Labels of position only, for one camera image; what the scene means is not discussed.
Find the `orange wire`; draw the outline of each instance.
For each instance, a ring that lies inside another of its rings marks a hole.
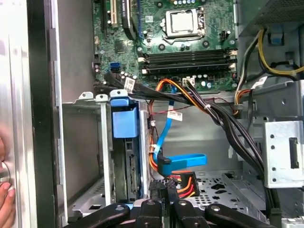
[[[239,100],[240,100],[240,98],[242,97],[242,95],[244,95],[244,94],[246,94],[246,93],[249,93],[249,92],[250,92],[250,89],[244,89],[244,90],[240,91],[240,92],[237,94],[237,103],[236,103],[236,105],[239,104]],[[235,111],[235,112],[233,113],[233,115],[237,115],[238,113],[239,113],[239,110]]]
[[[192,180],[192,177],[189,177],[188,185],[185,188],[183,188],[183,189],[177,190],[177,193],[181,193],[181,192],[187,190],[190,187],[191,180]]]
[[[181,87],[180,85],[178,85],[177,83],[175,83],[174,81],[172,80],[169,80],[169,79],[163,79],[162,81],[160,81],[156,87],[156,91],[160,91],[161,88],[163,87],[164,83],[169,83],[171,85],[174,85],[175,87],[177,87],[197,108],[199,108],[200,110],[204,111],[204,109],[202,109],[198,104],[197,102],[189,95],[189,93],[183,88]],[[149,105],[149,109],[150,109],[150,113],[152,113],[152,106],[153,106],[153,102],[151,102],[151,104]],[[154,162],[154,159],[153,159],[153,154],[150,155],[149,157],[149,163],[150,165],[152,166],[152,168],[156,171],[157,170],[157,164]],[[190,171],[187,171],[187,170],[184,170],[184,171],[173,171],[172,173],[187,173],[187,172],[190,172]]]

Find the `black cable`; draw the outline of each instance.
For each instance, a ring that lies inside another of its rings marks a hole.
[[[250,90],[249,96],[248,96],[248,112],[247,112],[247,119],[248,119],[248,126],[247,131],[249,131],[250,126],[253,121],[253,89]]]

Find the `cable tie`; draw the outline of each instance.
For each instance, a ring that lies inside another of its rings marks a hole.
[[[204,109],[206,110],[207,108],[211,108],[211,105],[206,105],[205,107],[204,107]]]

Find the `human hand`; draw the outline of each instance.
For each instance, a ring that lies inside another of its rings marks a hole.
[[[0,160],[4,161],[4,144],[0,139]],[[15,190],[10,189],[10,183],[0,185],[0,227],[11,228],[15,221]]]

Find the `black ram slot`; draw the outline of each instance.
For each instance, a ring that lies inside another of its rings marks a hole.
[[[219,50],[211,50],[211,51],[185,51],[185,52],[177,52],[177,53],[163,53],[163,54],[144,54],[145,58],[150,57],[171,57],[171,56],[189,56],[189,55],[208,55],[208,54],[217,54],[217,55],[227,55],[229,51],[219,49]]]
[[[205,61],[221,61],[223,60],[223,56],[221,57],[185,57],[184,59],[180,59],[179,57],[171,57],[171,58],[167,58],[167,59],[155,59],[155,60],[150,60],[148,59],[147,62],[148,64],[166,64],[166,63],[172,63],[172,62],[176,62],[176,63],[181,63],[181,62],[205,62]]]
[[[230,64],[182,64],[182,65],[171,65],[171,66],[155,66],[155,67],[145,67],[148,74],[158,75],[158,74],[177,74],[177,73],[196,73],[198,71],[228,71]]]

